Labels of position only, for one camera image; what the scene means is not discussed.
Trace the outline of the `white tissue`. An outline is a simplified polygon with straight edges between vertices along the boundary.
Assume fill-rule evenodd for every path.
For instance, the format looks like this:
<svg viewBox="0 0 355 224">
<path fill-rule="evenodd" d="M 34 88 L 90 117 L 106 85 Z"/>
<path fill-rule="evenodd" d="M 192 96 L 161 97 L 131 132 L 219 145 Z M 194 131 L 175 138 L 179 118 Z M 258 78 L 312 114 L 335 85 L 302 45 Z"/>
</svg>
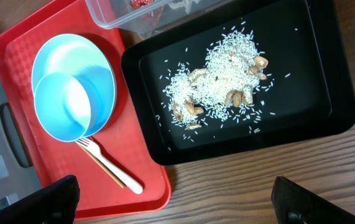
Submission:
<svg viewBox="0 0 355 224">
<path fill-rule="evenodd" d="M 184 7 L 184 11 L 189 14 L 192 9 L 192 4 L 198 4 L 200 1 L 201 0 L 181 0 L 179 2 L 172 1 L 168 3 L 168 6 L 173 10 L 177 10 L 179 8 Z"/>
</svg>

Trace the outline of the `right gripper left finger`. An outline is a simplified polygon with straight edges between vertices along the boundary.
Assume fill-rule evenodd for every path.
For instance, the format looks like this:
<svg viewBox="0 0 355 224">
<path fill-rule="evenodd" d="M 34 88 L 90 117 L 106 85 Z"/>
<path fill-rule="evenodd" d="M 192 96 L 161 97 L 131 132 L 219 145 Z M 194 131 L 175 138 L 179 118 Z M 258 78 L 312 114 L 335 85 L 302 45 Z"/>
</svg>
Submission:
<svg viewBox="0 0 355 224">
<path fill-rule="evenodd" d="M 67 175 L 0 210 L 0 224 L 73 223 L 79 200 L 78 180 Z"/>
</svg>

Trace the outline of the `white plastic fork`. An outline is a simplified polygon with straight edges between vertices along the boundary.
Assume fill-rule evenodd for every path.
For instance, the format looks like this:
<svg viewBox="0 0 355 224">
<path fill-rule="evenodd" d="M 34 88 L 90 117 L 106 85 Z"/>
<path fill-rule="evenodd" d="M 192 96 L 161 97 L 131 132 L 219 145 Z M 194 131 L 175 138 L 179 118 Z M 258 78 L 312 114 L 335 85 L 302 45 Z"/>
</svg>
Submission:
<svg viewBox="0 0 355 224">
<path fill-rule="evenodd" d="M 106 157 L 102 155 L 101 148 L 91 139 L 81 138 L 75 141 L 85 149 L 87 149 L 92 155 L 95 156 L 101 163 L 103 163 L 121 182 L 123 182 L 127 188 L 133 191 L 135 194 L 141 194 L 144 191 L 143 186 L 138 181 L 125 173 L 118 166 L 114 165 Z"/>
</svg>

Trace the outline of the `wooden chopstick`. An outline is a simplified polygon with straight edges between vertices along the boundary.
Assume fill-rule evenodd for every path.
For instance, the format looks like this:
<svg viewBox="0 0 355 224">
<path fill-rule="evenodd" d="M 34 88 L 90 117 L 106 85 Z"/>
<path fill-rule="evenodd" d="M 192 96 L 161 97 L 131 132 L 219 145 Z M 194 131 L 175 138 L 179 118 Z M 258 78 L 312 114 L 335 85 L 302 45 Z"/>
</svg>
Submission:
<svg viewBox="0 0 355 224">
<path fill-rule="evenodd" d="M 103 163 L 101 163 L 97 158 L 95 158 L 94 155 L 92 155 L 87 149 L 85 149 L 83 146 L 81 146 L 80 144 L 78 144 L 78 146 L 92 159 L 95 161 L 95 163 L 97 163 L 97 165 L 100 166 L 100 168 L 102 168 L 102 170 L 105 171 L 105 173 L 107 173 L 110 178 L 112 178 L 115 183 L 118 184 L 118 186 L 120 186 L 122 189 L 126 186 L 123 182 L 121 182 Z"/>
</svg>

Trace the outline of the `light blue bowl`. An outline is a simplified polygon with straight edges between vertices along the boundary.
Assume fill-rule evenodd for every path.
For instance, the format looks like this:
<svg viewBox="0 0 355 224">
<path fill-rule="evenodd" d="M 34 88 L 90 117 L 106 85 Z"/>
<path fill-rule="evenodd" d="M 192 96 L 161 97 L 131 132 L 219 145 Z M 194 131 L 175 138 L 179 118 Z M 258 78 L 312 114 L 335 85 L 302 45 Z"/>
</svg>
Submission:
<svg viewBox="0 0 355 224">
<path fill-rule="evenodd" d="M 91 126 L 89 97 L 71 75 L 52 73 L 41 78 L 34 93 L 34 108 L 43 129 L 58 141 L 76 141 Z"/>
</svg>

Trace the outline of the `rice and shell scraps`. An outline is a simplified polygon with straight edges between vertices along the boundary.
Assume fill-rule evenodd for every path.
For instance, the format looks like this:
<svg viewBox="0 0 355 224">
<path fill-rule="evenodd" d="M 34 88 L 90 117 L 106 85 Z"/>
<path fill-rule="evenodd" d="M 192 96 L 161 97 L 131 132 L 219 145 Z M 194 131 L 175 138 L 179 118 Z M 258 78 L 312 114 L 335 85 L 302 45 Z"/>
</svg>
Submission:
<svg viewBox="0 0 355 224">
<path fill-rule="evenodd" d="M 159 101 L 155 118 L 169 150 L 247 141 L 276 129 L 279 114 L 270 97 L 278 79 L 259 42 L 254 24 L 238 18 L 142 61 Z"/>
</svg>

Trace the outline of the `red snack wrapper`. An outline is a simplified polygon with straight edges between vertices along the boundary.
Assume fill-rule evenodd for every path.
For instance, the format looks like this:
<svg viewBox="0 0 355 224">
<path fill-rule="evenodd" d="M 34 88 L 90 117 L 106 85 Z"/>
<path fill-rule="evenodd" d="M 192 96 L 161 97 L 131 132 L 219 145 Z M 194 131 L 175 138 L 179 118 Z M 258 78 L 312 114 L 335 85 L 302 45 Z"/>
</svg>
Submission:
<svg viewBox="0 0 355 224">
<path fill-rule="evenodd" d="M 149 5 L 153 2 L 155 2 L 155 0 L 130 0 L 130 5 L 133 8 L 133 10 L 138 10 L 141 7 Z M 145 20 L 150 20 L 154 18 L 158 19 L 162 14 L 163 9 L 164 7 L 162 6 L 160 9 L 155 9 L 153 11 L 147 12 L 146 14 L 143 15 L 143 17 Z"/>
</svg>

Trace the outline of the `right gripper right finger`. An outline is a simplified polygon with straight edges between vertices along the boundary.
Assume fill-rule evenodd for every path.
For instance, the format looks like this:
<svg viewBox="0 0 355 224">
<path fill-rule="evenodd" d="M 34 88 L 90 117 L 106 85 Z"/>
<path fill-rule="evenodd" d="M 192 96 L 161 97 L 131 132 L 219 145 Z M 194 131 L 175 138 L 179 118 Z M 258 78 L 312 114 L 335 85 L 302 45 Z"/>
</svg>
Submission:
<svg viewBox="0 0 355 224">
<path fill-rule="evenodd" d="M 275 178 L 271 201 L 278 224 L 355 224 L 355 215 L 284 176 Z"/>
</svg>

